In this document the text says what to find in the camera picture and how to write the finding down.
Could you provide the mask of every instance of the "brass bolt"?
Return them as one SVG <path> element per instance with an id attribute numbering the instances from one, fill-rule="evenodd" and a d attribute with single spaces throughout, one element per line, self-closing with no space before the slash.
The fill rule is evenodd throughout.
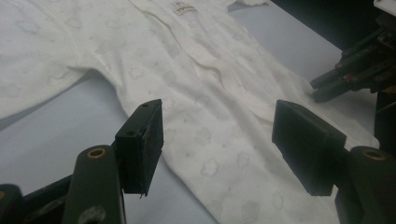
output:
<path id="1" fill-rule="evenodd" d="M 2 200 L 4 197 L 6 197 L 6 193 L 0 190 L 0 200 Z"/>
<path id="2" fill-rule="evenodd" d="M 371 149 L 364 150 L 363 155 L 375 161 L 384 161 L 387 159 L 387 157 L 385 157 L 379 151 L 371 150 Z"/>
<path id="3" fill-rule="evenodd" d="M 106 154 L 106 151 L 103 148 L 95 148 L 95 149 L 89 151 L 87 153 L 87 156 L 90 159 L 96 160 L 96 159 L 104 157 L 105 154 Z"/>

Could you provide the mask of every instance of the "wrinkled fabric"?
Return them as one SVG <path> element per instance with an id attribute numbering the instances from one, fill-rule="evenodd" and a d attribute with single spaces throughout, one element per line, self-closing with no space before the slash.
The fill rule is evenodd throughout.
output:
<path id="1" fill-rule="evenodd" d="M 268 3 L 269 0 L 236 0 L 236 2 L 247 6 L 257 6 Z"/>
<path id="2" fill-rule="evenodd" d="M 271 142 L 277 99 L 306 106 L 377 146 L 353 118 L 316 105 L 309 84 L 237 24 L 233 1 L 0 2 L 0 118 L 44 102 L 90 69 L 130 115 L 163 99 L 163 156 L 220 223 L 338 223 L 333 197 L 310 197 Z"/>

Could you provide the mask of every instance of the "clothing label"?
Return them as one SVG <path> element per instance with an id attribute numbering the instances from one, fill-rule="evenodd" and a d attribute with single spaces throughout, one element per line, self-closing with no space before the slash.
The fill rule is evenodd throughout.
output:
<path id="1" fill-rule="evenodd" d="M 196 11 L 195 7 L 187 3 L 176 2 L 174 3 L 174 11 L 177 15 L 181 16 L 188 11 Z"/>

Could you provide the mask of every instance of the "black bracket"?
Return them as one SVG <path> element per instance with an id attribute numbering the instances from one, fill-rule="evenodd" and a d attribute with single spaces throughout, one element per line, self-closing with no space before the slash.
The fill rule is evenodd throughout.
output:
<path id="1" fill-rule="evenodd" d="M 347 91 L 372 93 L 396 85 L 396 18 L 384 12 L 380 29 L 342 53 L 335 68 L 310 82 L 316 102 L 329 101 Z"/>
<path id="2" fill-rule="evenodd" d="M 74 173 L 26 196 L 0 185 L 0 224 L 123 224 L 123 194 L 149 193 L 163 147 L 162 101 L 142 104 L 111 146 L 82 151 Z"/>
<path id="3" fill-rule="evenodd" d="M 329 196 L 341 224 L 396 223 L 396 160 L 347 137 L 301 105 L 277 101 L 273 142 L 312 196 Z"/>

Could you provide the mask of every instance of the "white garment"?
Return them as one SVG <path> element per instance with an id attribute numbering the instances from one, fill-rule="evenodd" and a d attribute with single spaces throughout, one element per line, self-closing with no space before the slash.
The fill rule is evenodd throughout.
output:
<path id="1" fill-rule="evenodd" d="M 130 115 L 163 99 L 171 169 L 220 223 L 338 223 L 332 198 L 307 195 L 271 143 L 277 99 L 302 104 L 348 136 L 353 118 L 316 105 L 311 88 L 226 13 L 233 0 L 0 2 L 0 118 L 100 71 Z"/>
<path id="2" fill-rule="evenodd" d="M 236 0 L 236 2 L 247 5 L 247 6 L 257 6 L 264 3 L 268 3 L 269 0 Z"/>

